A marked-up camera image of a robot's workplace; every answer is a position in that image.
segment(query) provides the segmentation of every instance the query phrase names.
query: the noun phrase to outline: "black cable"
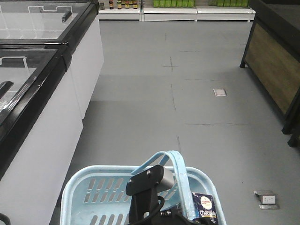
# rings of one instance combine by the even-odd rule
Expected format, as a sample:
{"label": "black cable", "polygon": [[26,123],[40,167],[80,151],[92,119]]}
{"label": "black cable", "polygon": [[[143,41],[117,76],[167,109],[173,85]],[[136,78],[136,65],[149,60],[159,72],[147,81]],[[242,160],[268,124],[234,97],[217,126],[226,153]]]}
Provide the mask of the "black cable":
{"label": "black cable", "polygon": [[183,221],[186,225],[216,225],[211,222],[209,218],[199,218],[199,222],[191,221],[186,219],[183,215],[176,213],[175,214],[181,221]]}
{"label": "black cable", "polygon": [[149,214],[147,217],[145,217],[144,219],[141,219],[133,224],[128,224],[128,225],[142,225],[143,223],[145,223],[146,221],[148,221],[149,219],[152,219],[153,217],[155,217],[159,211],[162,209],[162,207],[164,206],[165,200],[162,196],[157,196],[157,198],[160,200],[159,205],[151,212],[151,214]]}

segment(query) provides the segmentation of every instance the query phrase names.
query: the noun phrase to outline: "wooden counter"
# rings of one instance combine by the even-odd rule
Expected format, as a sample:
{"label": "wooden counter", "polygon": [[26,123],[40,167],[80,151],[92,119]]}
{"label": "wooden counter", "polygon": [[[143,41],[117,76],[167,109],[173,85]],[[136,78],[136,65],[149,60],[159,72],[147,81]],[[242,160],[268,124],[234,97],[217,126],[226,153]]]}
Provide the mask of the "wooden counter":
{"label": "wooden counter", "polygon": [[283,133],[294,132],[289,142],[294,147],[300,121],[300,3],[274,2],[250,2],[256,16],[240,67],[247,64],[266,89],[281,114]]}

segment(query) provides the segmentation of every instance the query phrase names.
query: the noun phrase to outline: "black counter frame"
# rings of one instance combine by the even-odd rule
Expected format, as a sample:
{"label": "black counter frame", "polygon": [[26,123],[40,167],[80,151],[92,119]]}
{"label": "black counter frame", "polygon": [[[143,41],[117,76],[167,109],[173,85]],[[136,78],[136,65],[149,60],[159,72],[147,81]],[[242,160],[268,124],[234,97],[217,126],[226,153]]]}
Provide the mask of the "black counter frame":
{"label": "black counter frame", "polygon": [[58,48],[56,54],[0,125],[0,180],[67,71],[71,58],[66,46]]}

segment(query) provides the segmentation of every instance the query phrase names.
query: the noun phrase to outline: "basket handle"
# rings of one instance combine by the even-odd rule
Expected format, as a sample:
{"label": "basket handle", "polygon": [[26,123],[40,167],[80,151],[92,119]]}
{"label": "basket handle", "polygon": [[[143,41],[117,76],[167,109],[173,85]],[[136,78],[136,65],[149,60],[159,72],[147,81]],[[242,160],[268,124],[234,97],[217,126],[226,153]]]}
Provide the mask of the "basket handle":
{"label": "basket handle", "polygon": [[10,225],[9,218],[2,213],[0,213],[0,221],[2,221],[5,225]]}
{"label": "basket handle", "polygon": [[141,166],[136,168],[131,172],[131,175],[136,175],[142,172],[147,166],[157,160],[159,157],[163,156],[160,160],[159,164],[164,166],[166,162],[171,159],[174,173],[177,180],[181,206],[182,206],[182,214],[185,218],[193,220],[196,217],[194,201],[192,198],[191,190],[188,182],[188,175],[184,160],[181,154],[178,151],[159,151],[154,154],[151,158],[149,158],[146,162],[144,162]]}

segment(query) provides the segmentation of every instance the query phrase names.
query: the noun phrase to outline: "wooden panel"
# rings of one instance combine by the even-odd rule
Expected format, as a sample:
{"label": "wooden panel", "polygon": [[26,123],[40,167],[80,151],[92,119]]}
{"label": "wooden panel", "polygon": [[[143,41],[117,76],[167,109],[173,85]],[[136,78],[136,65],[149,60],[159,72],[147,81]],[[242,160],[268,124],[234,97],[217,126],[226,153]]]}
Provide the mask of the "wooden panel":
{"label": "wooden panel", "polygon": [[300,63],[259,24],[245,60],[285,114],[300,87]]}

